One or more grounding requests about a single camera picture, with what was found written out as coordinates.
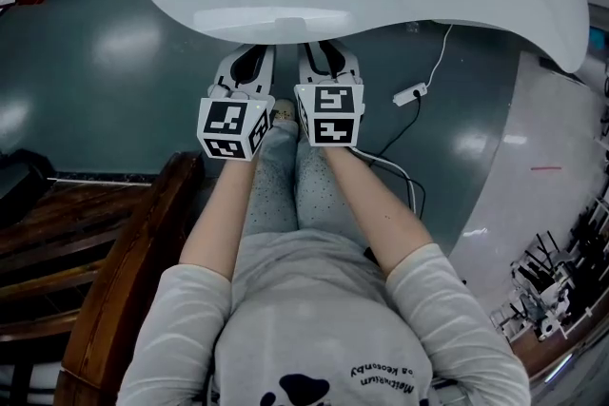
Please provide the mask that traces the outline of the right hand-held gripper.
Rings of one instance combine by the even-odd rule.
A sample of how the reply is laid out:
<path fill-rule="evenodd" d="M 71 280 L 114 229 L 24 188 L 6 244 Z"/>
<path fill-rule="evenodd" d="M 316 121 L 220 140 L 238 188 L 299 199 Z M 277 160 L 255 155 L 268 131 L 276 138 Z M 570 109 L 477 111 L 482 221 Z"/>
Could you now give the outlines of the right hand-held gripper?
<path fill-rule="evenodd" d="M 333 80 L 317 68 L 310 45 L 298 45 L 294 94 L 304 135 L 311 146 L 354 147 L 365 110 L 358 59 L 338 40 L 320 41 L 319 47 Z"/>

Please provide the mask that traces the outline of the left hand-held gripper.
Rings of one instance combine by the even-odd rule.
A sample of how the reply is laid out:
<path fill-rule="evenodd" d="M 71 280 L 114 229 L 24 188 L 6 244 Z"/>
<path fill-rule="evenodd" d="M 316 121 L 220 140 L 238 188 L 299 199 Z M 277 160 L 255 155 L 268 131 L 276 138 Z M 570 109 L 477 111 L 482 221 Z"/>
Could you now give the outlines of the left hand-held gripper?
<path fill-rule="evenodd" d="M 196 131 L 208 158 L 254 159 L 272 126 L 275 54 L 275 46 L 241 45 L 219 65 L 218 84 L 200 101 Z"/>

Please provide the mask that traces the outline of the person's left forearm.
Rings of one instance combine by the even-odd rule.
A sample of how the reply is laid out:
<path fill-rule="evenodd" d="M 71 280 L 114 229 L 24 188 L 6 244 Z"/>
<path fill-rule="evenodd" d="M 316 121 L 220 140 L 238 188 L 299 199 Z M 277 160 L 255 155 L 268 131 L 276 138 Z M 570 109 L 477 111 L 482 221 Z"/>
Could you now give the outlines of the person's left forearm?
<path fill-rule="evenodd" d="M 183 247 L 179 263 L 232 280 L 246 220 L 257 159 L 226 161 Z"/>

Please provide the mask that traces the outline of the person's right forearm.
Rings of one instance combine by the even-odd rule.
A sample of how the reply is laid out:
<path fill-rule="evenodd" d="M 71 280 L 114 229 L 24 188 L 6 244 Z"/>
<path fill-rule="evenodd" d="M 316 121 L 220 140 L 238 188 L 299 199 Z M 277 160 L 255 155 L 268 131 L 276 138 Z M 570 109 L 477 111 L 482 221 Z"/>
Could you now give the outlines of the person's right forearm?
<path fill-rule="evenodd" d="M 344 147 L 326 147 L 324 155 L 385 275 L 433 242 L 418 217 L 362 160 Z"/>

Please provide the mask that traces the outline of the person's left shoe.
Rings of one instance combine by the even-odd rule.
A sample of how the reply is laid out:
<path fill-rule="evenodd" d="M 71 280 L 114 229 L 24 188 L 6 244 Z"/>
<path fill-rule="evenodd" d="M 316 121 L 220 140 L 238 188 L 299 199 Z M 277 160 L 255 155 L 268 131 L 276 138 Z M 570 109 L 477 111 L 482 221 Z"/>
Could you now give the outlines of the person's left shoe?
<path fill-rule="evenodd" d="M 290 122 L 295 123 L 297 121 L 296 107 L 291 100 L 280 99 L 277 100 L 272 108 L 273 123 L 284 123 Z"/>

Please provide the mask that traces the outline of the white power strip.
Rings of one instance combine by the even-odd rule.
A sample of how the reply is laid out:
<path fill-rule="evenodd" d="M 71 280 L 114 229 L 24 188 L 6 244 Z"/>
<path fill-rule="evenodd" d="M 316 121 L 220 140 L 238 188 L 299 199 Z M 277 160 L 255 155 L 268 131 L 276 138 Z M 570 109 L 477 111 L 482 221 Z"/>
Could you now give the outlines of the white power strip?
<path fill-rule="evenodd" d="M 393 103 L 396 106 L 405 106 L 413 101 L 420 99 L 427 94 L 426 83 L 418 83 L 412 87 L 404 89 L 393 96 Z"/>

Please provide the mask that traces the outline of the light grey speckled trousers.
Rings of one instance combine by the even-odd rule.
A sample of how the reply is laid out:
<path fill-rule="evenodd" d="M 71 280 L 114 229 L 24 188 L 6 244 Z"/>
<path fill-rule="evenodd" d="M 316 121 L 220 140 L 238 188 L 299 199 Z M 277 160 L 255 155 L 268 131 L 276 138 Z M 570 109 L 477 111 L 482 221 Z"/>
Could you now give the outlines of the light grey speckled trousers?
<path fill-rule="evenodd" d="M 322 150 L 299 135 L 296 122 L 277 120 L 258 153 L 243 235 L 297 230 L 368 246 Z"/>

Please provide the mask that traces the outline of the dark wooden bench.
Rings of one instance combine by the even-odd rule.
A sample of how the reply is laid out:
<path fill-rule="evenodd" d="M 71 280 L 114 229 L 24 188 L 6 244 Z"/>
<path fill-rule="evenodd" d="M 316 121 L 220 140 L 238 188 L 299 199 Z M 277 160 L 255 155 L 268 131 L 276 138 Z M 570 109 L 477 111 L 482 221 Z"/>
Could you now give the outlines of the dark wooden bench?
<path fill-rule="evenodd" d="M 151 181 L 58 181 L 0 230 L 0 406 L 110 406 L 205 178 L 177 153 Z"/>

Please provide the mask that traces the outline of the black bag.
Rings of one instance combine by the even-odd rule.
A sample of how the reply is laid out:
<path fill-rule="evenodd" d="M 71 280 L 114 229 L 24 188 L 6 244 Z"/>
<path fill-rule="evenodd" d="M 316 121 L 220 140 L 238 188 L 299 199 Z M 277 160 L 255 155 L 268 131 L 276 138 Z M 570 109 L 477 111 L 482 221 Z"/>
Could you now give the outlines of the black bag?
<path fill-rule="evenodd" d="M 45 185 L 54 174 L 49 159 L 38 153 L 23 148 L 11 154 L 0 153 L 0 199 L 24 184 Z"/>

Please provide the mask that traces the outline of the person's arm in white sleeve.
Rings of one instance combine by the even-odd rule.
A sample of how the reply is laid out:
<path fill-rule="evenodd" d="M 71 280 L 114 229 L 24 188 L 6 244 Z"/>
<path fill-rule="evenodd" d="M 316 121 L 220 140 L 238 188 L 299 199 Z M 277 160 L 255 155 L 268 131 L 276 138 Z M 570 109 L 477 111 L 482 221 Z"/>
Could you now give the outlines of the person's arm in white sleeve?
<path fill-rule="evenodd" d="M 117 406 L 530 406 L 521 362 L 436 244 L 388 275 L 317 230 L 243 239 L 235 275 L 166 270 Z"/>

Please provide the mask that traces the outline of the black and white equipment cluster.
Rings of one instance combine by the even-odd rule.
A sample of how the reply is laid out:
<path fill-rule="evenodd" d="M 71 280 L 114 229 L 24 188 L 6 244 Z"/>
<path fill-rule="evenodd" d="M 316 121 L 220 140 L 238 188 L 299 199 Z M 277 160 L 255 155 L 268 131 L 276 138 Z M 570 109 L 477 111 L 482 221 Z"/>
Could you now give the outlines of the black and white equipment cluster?
<path fill-rule="evenodd" d="M 527 331 L 539 341 L 572 335 L 609 294 L 609 202 L 594 199 L 578 216 L 564 246 L 537 234 L 511 264 L 508 299 L 491 313 L 510 343 Z"/>

